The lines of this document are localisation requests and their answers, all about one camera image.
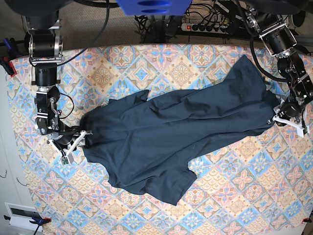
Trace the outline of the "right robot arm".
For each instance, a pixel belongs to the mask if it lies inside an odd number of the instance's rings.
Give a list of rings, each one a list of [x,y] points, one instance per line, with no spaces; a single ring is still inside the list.
[[[69,127],[62,121],[57,103],[62,93],[57,88],[57,66],[62,62],[63,42],[60,35],[59,12],[34,17],[26,16],[29,38],[29,60],[32,66],[31,84],[37,87],[35,105],[37,108],[35,129],[47,137],[60,156],[62,165],[73,163],[73,151],[85,144],[85,137],[91,131],[78,126]]]

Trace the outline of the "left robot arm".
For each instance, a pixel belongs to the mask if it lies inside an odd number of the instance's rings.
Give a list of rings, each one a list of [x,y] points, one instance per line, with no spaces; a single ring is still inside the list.
[[[310,132],[305,123],[306,106],[313,100],[313,83],[305,70],[304,63],[294,49],[297,42],[281,15],[260,13],[251,8],[245,12],[244,23],[248,30],[254,29],[270,56],[277,59],[279,78],[265,71],[256,57],[253,42],[250,40],[250,50],[257,68],[273,81],[286,83],[289,95],[280,99],[274,108],[275,115],[268,121],[279,126],[290,125],[296,128],[297,135],[304,137]]]

